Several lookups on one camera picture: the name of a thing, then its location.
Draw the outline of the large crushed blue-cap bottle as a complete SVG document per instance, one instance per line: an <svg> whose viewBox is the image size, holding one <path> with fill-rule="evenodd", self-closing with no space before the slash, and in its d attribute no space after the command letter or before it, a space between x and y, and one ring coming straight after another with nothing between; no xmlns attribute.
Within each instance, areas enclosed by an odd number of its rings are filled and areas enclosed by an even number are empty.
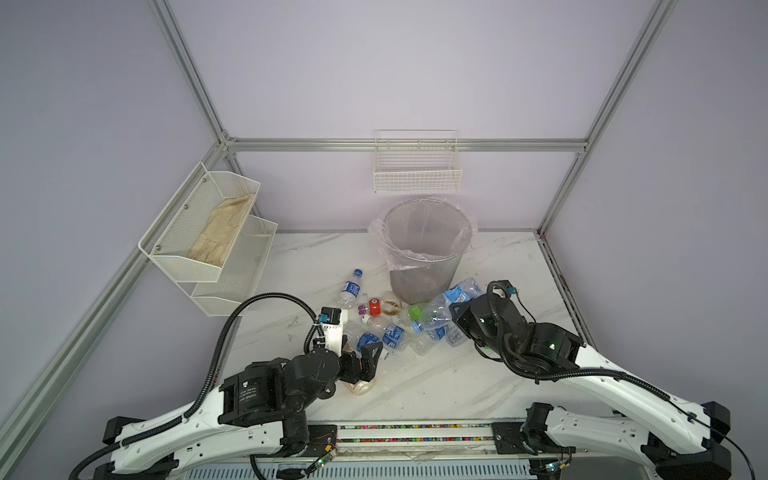
<svg viewBox="0 0 768 480"><path fill-rule="evenodd" d="M443 293L437 295L428 302L420 318L420 324L424 328L439 328L452 321L452 311L450 306L446 306L443 299Z"/></svg>

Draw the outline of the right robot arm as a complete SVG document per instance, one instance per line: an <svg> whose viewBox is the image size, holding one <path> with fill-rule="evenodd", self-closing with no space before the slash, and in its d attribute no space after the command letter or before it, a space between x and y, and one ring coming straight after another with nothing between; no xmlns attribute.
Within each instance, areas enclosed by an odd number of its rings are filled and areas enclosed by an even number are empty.
<svg viewBox="0 0 768 480"><path fill-rule="evenodd" d="M526 410L517 433L499 434L530 455L559 453L536 469L557 476L577 450L624 458L661 479L728 479L732 455L743 449L728 436L730 411L717 402L695 403L637 377L600 354L580 336L537 322L507 280L485 293L448 295L452 323L484 358L537 385L562 383L612 409L610 417L580 416L547 402Z"/></svg>

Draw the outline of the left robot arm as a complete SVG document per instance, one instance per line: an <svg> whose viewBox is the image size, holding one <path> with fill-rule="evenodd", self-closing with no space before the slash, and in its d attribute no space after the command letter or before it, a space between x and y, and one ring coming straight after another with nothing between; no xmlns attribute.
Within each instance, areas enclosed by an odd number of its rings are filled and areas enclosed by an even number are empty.
<svg viewBox="0 0 768 480"><path fill-rule="evenodd" d="M298 305L312 324L304 351L292 359L257 361L225 379L219 377L230 330L252 304L279 299ZM281 458L311 444L307 408L329 399L337 382L354 386L374 379L383 345L359 350L332 331L344 330L341 311L319 313L298 297L282 292L257 294L238 305L225 321L200 393L195 400L151 420L115 417L108 422L104 447L81 460L72 479L93 466L96 479L167 479L198 464L237 455Z"/></svg>

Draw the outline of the orange label yellow-cap bottle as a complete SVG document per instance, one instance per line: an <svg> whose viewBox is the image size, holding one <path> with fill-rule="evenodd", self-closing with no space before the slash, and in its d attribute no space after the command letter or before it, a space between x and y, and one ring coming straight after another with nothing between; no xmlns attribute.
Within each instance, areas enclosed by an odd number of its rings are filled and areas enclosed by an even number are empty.
<svg viewBox="0 0 768 480"><path fill-rule="evenodd" d="M344 385L353 395L362 396L373 389L375 386L375 381L358 380L356 382L349 382L342 380L341 384Z"/></svg>

